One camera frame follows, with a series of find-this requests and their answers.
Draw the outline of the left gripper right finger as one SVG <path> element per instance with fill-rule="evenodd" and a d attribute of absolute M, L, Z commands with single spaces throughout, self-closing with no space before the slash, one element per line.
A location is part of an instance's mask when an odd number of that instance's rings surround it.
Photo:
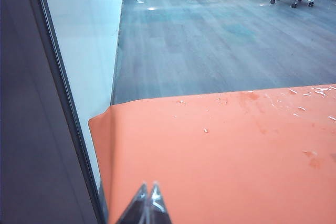
<path fill-rule="evenodd" d="M 150 193 L 150 223 L 172 224 L 158 183 Z"/>

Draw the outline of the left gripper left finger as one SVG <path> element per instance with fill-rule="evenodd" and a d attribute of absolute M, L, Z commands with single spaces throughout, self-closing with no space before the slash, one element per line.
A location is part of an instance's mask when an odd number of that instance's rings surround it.
<path fill-rule="evenodd" d="M 148 187 L 143 183 L 116 223 L 150 223 L 149 215 Z"/>

